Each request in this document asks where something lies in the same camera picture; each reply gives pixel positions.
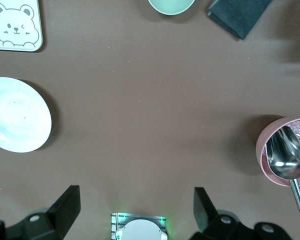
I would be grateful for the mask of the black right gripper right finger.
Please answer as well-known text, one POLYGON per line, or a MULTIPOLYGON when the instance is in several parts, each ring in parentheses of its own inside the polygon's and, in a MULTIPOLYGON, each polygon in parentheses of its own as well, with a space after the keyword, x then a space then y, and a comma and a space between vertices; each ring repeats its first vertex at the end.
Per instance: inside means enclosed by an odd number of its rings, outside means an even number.
POLYGON ((203 187, 195 187, 193 214, 198 226, 192 240, 290 240, 279 225, 257 222, 253 228, 245 226, 234 213, 217 210, 203 187))

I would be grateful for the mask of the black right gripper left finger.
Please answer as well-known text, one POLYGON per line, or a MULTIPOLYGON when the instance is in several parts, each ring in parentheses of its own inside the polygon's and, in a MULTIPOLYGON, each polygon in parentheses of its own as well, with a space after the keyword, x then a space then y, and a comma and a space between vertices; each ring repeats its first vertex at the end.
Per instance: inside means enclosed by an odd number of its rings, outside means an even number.
POLYGON ((71 185, 48 209, 30 213, 7 227, 0 220, 0 240, 63 240, 80 213, 80 187, 71 185))

